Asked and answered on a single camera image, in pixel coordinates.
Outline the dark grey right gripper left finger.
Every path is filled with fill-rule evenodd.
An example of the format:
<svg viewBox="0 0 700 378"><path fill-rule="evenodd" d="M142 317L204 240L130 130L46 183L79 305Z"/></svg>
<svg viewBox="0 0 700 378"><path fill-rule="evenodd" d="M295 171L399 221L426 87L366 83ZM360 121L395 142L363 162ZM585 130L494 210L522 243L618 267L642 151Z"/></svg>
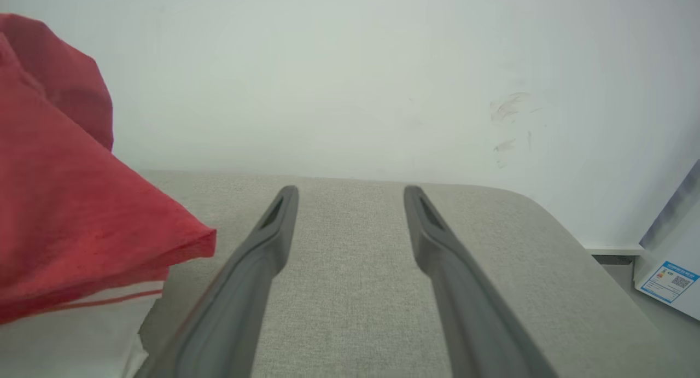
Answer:
<svg viewBox="0 0 700 378"><path fill-rule="evenodd" d="M248 377L272 280L287 264L299 206L296 186L278 191L167 346L138 377Z"/></svg>

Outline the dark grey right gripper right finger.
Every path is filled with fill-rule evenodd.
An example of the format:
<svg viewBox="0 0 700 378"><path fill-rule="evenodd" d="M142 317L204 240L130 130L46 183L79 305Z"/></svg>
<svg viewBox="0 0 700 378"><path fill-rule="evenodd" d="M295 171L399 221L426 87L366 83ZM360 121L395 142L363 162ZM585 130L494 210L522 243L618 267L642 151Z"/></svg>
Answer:
<svg viewBox="0 0 700 378"><path fill-rule="evenodd" d="M555 377L541 349L422 188L406 186L407 227L430 279L455 377Z"/></svg>

